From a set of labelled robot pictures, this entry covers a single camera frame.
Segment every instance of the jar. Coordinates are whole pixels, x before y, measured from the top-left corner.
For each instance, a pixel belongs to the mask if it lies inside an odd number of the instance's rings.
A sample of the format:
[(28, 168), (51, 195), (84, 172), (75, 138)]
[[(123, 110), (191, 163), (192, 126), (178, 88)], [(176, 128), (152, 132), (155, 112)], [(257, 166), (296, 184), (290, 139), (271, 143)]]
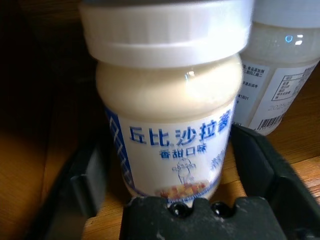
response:
[(318, 0), (257, 0), (233, 122), (268, 135), (320, 60)]
[(133, 196), (191, 204), (214, 193), (252, 5), (80, 5), (89, 52), (98, 60), (97, 91)]

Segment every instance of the white label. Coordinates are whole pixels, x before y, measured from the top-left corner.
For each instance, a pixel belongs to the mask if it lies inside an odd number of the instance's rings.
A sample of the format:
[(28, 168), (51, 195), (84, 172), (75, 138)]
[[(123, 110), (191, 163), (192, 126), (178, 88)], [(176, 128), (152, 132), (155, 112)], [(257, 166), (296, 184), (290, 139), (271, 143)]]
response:
[(296, 68), (277, 68), (249, 128), (264, 131), (277, 126), (317, 63)]
[(215, 188), (234, 101), (190, 122), (133, 121), (106, 109), (125, 182), (139, 195), (189, 202)]
[(236, 99), (233, 123), (247, 127), (248, 116), (269, 72), (268, 66), (242, 61), (243, 81)]

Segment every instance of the white plastic cap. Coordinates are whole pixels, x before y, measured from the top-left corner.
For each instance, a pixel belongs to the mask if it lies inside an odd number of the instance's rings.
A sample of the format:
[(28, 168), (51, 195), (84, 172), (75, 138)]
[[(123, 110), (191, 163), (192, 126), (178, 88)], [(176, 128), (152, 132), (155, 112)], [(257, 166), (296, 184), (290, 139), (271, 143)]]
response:
[(256, 0), (253, 21), (283, 28), (320, 28), (320, 0)]
[(171, 68), (213, 62), (241, 51), (248, 42), (253, 4), (254, 0), (81, 3), (79, 9), (94, 58), (124, 67)]

